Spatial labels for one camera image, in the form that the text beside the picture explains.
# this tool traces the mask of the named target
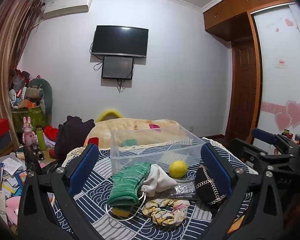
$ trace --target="transparent container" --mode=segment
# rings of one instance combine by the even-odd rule
[[[177,160],[186,162],[189,167],[200,162],[204,144],[181,126],[111,131],[112,172],[116,174],[137,162],[158,164],[166,172]]]

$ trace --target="pink rabbit figurine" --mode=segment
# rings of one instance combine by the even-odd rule
[[[37,137],[32,131],[30,117],[28,117],[28,121],[25,117],[23,118],[22,130],[23,130],[22,141],[26,146],[30,146],[32,143],[38,144]]]

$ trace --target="baseboard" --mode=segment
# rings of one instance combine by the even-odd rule
[[[224,138],[225,136],[223,134],[216,134],[216,135],[211,135],[211,136],[205,136],[205,138],[208,138],[208,139],[218,139],[218,138]]]

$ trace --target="green bag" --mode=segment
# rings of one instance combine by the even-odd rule
[[[37,126],[39,127],[46,127],[48,126],[48,118],[42,112],[40,106],[32,107],[32,108],[20,108],[20,109],[13,109],[12,110],[12,119],[14,123],[14,127],[16,132],[23,133],[22,126],[23,126],[23,117],[30,117],[31,118],[31,125],[33,127],[34,133],[37,131]]]

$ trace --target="wooden door frame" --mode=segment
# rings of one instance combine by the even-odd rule
[[[256,55],[256,71],[257,71],[257,82],[256,82],[256,98],[255,98],[255,104],[254,104],[254,110],[253,110],[253,116],[252,116],[252,122],[251,122],[251,128],[248,138],[246,139],[247,143],[252,143],[252,129],[257,127],[257,122],[259,120],[260,115],[260,109],[261,109],[261,95],[262,95],[262,58],[261,58],[261,48],[259,43],[259,37],[256,30],[254,18],[252,17],[251,13],[254,11],[258,11],[267,7],[283,4],[283,3],[289,3],[294,2],[294,0],[279,0],[271,3],[267,3],[255,8],[252,8],[246,13],[248,14],[250,27],[252,31],[252,38],[253,38],[253,44],[255,49],[255,55]],[[227,122],[227,128],[226,128],[226,135],[229,133],[229,124],[231,119],[231,110],[233,108],[234,103],[234,89],[235,89],[235,61],[234,61],[234,48],[231,45],[231,51],[232,51],[232,90],[231,90],[231,102],[230,102],[230,109],[229,109],[229,116],[228,116],[228,122]]]

